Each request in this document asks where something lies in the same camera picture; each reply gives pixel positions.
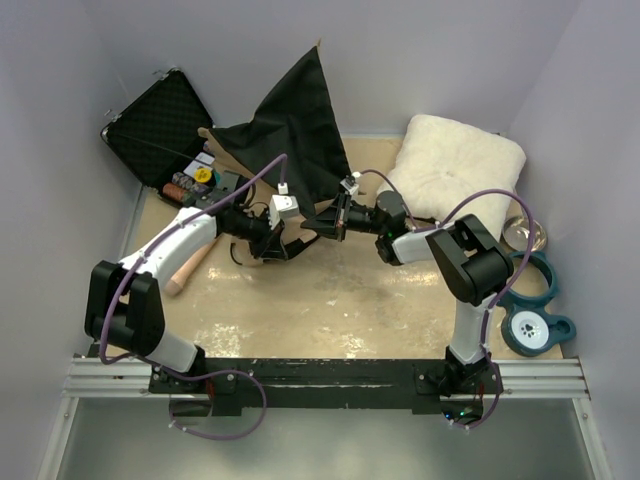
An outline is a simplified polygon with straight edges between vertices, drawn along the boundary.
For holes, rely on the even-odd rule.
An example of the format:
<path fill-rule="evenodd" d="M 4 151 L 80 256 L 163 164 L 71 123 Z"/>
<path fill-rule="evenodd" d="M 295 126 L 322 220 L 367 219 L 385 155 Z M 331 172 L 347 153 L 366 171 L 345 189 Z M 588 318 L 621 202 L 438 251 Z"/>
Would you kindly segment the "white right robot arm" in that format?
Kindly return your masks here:
<path fill-rule="evenodd" d="M 349 231 L 373 234 L 379 257 L 389 265 L 433 260 L 456 299 L 455 324 L 444 361 L 424 378 L 444 396 L 469 392 L 489 368 L 491 302 L 514 273 L 513 262 L 473 214 L 432 230 L 411 230 L 408 217 L 397 192 L 382 192 L 372 207 L 340 193 L 301 227 L 336 241 Z"/>

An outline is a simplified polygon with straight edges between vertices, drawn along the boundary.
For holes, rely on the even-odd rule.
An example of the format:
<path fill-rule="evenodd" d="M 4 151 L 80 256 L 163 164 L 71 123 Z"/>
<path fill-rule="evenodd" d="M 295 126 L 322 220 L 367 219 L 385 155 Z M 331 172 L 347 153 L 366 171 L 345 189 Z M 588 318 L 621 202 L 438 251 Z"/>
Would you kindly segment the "black tent pole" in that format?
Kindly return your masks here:
<path fill-rule="evenodd" d="M 160 150 L 160 151 L 165 152 L 165 153 L 172 154 L 172 155 L 174 155 L 176 157 L 185 158 L 185 159 L 188 159 L 189 161 L 195 160 L 195 157 L 193 157 L 193 156 L 187 155 L 185 153 L 170 149 L 168 147 L 165 147 L 165 146 L 162 146 L 162 145 L 159 145 L 159 144 L 147 141 L 147 140 L 142 140 L 142 139 L 139 139 L 139 138 L 136 138 L 136 137 L 132 137 L 130 135 L 126 135 L 126 134 L 122 134 L 122 133 L 114 133 L 113 136 L 124 138 L 126 140 L 130 140 L 132 142 L 144 145 L 146 147 L 150 147 L 150 148 L 153 148 L 153 149 L 156 149 L 156 150 Z"/>

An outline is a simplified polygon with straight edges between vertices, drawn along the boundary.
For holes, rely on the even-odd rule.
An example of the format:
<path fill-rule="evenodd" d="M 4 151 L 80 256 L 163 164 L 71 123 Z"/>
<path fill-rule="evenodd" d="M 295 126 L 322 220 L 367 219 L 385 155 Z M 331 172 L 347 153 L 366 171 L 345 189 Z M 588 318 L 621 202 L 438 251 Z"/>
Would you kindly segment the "beige fabric pet tent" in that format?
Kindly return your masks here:
<path fill-rule="evenodd" d="M 316 46 L 276 83 L 250 121 L 201 127 L 198 135 L 253 174 L 285 154 L 283 180 L 306 219 L 318 204 L 334 199 L 340 181 L 351 174 Z"/>

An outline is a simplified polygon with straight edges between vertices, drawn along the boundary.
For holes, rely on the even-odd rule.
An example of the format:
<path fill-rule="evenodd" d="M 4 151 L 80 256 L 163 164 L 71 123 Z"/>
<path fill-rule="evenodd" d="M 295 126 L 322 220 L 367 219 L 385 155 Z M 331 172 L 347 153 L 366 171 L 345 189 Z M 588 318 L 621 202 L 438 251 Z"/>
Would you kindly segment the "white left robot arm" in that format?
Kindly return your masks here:
<path fill-rule="evenodd" d="M 102 348 L 109 345 L 172 370 L 185 392 L 200 390 L 207 368 L 196 361 L 202 350 L 166 326 L 161 291 L 171 277 L 205 245 L 222 234 L 248 242 L 255 258 L 286 259 L 284 221 L 299 212 L 286 184 L 267 207 L 248 210 L 254 182 L 225 172 L 203 194 L 190 194 L 176 217 L 137 252 L 117 263 L 102 261 L 91 272 L 84 329 Z"/>

